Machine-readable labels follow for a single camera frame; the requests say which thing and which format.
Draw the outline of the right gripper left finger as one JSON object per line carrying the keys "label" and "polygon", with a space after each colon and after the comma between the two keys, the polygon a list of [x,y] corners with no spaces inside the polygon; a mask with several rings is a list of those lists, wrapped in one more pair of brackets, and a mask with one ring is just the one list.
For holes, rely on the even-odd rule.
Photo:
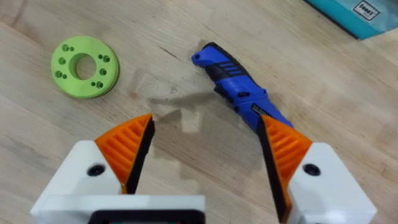
{"label": "right gripper left finger", "polygon": [[95,140],[78,141],[30,210],[37,215],[53,195],[134,194],[155,126],[145,114]]}

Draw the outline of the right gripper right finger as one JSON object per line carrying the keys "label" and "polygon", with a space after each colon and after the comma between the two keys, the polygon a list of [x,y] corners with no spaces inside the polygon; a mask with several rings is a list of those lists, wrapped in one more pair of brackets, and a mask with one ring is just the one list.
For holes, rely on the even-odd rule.
{"label": "right gripper right finger", "polygon": [[329,144],[266,115],[257,134],[279,223],[371,223],[377,208]]}

